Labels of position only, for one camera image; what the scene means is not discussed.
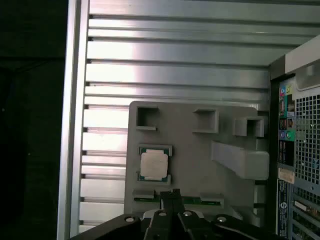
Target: perforated metal panel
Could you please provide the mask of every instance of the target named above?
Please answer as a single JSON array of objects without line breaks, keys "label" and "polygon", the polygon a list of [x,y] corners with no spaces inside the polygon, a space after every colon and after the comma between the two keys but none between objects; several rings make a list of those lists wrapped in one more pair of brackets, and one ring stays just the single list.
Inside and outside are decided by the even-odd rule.
[{"label": "perforated metal panel", "polygon": [[295,175],[313,184],[320,181],[320,95],[296,100]]},{"label": "perforated metal panel", "polygon": [[306,199],[314,204],[317,204],[320,206],[320,196],[313,194],[307,190],[304,190],[300,187],[295,187],[294,188],[294,193],[303,199]]}]

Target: dark background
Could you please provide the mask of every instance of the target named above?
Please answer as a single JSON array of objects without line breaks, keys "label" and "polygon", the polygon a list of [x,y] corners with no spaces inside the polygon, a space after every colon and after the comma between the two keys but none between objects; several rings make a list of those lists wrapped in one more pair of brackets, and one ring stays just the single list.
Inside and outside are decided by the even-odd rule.
[{"label": "dark background", "polygon": [[1,1],[0,239],[56,239],[67,12]]}]

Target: gray plastic tab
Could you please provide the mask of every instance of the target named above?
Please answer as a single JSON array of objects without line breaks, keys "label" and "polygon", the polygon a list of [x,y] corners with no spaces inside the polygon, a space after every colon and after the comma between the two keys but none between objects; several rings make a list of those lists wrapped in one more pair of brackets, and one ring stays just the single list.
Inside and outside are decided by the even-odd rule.
[{"label": "gray plastic tab", "polygon": [[256,136],[263,138],[265,136],[264,117],[237,117],[233,121],[233,135],[235,136]]},{"label": "gray plastic tab", "polygon": [[138,105],[136,106],[136,130],[156,131],[153,118],[157,115],[158,107],[156,105]]},{"label": "gray plastic tab", "polygon": [[219,132],[219,111],[215,108],[197,108],[197,127],[193,133],[217,134]]},{"label": "gray plastic tab", "polygon": [[211,159],[242,179],[267,180],[269,176],[269,154],[266,151],[251,151],[213,141]]}]

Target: barcode sticker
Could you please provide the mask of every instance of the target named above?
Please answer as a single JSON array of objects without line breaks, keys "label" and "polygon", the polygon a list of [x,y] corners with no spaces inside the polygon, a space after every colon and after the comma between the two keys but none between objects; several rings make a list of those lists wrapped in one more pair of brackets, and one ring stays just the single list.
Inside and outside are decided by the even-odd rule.
[{"label": "barcode sticker", "polygon": [[300,203],[298,201],[294,201],[294,205],[305,212],[307,211],[307,206],[303,205],[302,203]]},{"label": "barcode sticker", "polygon": [[278,178],[290,184],[295,183],[295,173],[293,171],[290,171],[284,168],[278,169]]}]

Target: ribbed metal surface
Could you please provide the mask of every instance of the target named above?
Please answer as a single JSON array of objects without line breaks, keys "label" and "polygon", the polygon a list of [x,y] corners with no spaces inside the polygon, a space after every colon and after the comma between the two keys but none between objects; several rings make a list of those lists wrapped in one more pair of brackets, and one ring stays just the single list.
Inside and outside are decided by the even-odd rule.
[{"label": "ribbed metal surface", "polygon": [[71,235],[123,212],[132,101],[266,112],[268,65],[320,33],[319,12],[306,5],[91,0],[82,157],[73,173],[82,180],[72,196]]}]

